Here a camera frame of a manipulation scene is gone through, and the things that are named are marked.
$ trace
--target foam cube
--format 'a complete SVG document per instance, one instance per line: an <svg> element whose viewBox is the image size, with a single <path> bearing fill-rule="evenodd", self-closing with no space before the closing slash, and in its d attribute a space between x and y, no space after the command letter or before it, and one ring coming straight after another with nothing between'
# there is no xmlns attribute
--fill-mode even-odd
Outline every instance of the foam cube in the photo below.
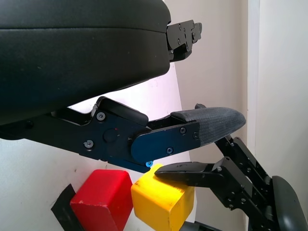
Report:
<svg viewBox="0 0 308 231"><path fill-rule="evenodd" d="M70 205L86 231L122 231L133 204L129 174L121 170L95 170Z"/></svg>
<svg viewBox="0 0 308 231"><path fill-rule="evenodd" d="M194 187L160 180L155 165L131 187L135 215L156 231L179 231L193 208Z"/></svg>

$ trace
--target bolt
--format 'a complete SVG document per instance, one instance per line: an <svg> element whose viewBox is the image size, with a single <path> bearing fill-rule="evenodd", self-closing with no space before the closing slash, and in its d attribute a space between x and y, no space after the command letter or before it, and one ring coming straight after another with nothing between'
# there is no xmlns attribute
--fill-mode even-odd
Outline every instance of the bolt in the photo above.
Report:
<svg viewBox="0 0 308 231"><path fill-rule="evenodd" d="M34 126L34 123L31 120L28 120L26 122L26 129L31 129L33 128L33 126Z"/></svg>
<svg viewBox="0 0 308 231"><path fill-rule="evenodd" d="M97 115L96 115L96 118L97 120L99 121L103 121L105 118L106 118L106 115L104 112L99 112Z"/></svg>
<svg viewBox="0 0 308 231"><path fill-rule="evenodd" d="M146 165L147 167L151 167L151 166L153 165L153 161L146 162L145 165Z"/></svg>
<svg viewBox="0 0 308 231"><path fill-rule="evenodd" d="M94 143L92 140L87 140L86 142L83 143L83 145L86 147L86 148L91 148L93 147Z"/></svg>
<svg viewBox="0 0 308 231"><path fill-rule="evenodd" d="M173 148L167 148L167 154L168 155L171 155L173 153Z"/></svg>
<svg viewBox="0 0 308 231"><path fill-rule="evenodd" d="M197 131L192 136L195 140L199 139L199 133Z"/></svg>
<svg viewBox="0 0 308 231"><path fill-rule="evenodd" d="M180 133L181 133L182 135L184 135L184 134L186 133L186 128L181 128L181 129L180 129Z"/></svg>

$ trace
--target metal bracket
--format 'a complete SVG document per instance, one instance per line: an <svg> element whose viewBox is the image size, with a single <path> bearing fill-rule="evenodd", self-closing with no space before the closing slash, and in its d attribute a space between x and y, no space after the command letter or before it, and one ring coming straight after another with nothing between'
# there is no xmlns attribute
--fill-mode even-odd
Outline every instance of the metal bracket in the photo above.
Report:
<svg viewBox="0 0 308 231"><path fill-rule="evenodd" d="M251 180L261 194L266 197L268 201L272 201L271 178L242 140L238 137L233 139L229 135L215 142L215 144L224 156L228 156L232 159L236 166Z"/></svg>
<svg viewBox="0 0 308 231"><path fill-rule="evenodd" d="M143 173L156 159L200 147L198 132L197 122L170 115L149 122L106 97L87 114L64 108L0 126L4 139L28 139Z"/></svg>
<svg viewBox="0 0 308 231"><path fill-rule="evenodd" d="M193 44L201 39L202 24L193 20L170 25L167 28L169 59L176 62L192 53Z"/></svg>
<svg viewBox="0 0 308 231"><path fill-rule="evenodd" d="M229 157L215 164L171 164L159 168L155 175L188 186L210 188L225 207L244 211L250 218L253 231L278 230L273 207Z"/></svg>

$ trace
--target yellow foam block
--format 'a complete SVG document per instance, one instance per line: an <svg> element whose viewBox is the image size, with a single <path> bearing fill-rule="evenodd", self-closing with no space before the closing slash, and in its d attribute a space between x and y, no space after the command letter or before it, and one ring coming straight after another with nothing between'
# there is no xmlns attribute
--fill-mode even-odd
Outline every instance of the yellow foam block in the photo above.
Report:
<svg viewBox="0 0 308 231"><path fill-rule="evenodd" d="M193 208L194 187L160 180L158 164L131 187L136 217L156 231L179 231Z"/></svg>

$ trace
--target red foam block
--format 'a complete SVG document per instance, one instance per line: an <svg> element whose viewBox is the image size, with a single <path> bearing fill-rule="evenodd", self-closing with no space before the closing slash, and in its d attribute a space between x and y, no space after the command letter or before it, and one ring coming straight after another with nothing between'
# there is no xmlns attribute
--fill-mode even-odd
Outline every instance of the red foam block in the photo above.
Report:
<svg viewBox="0 0 308 231"><path fill-rule="evenodd" d="M129 174L95 170L71 200L86 231L122 231L133 209Z"/></svg>

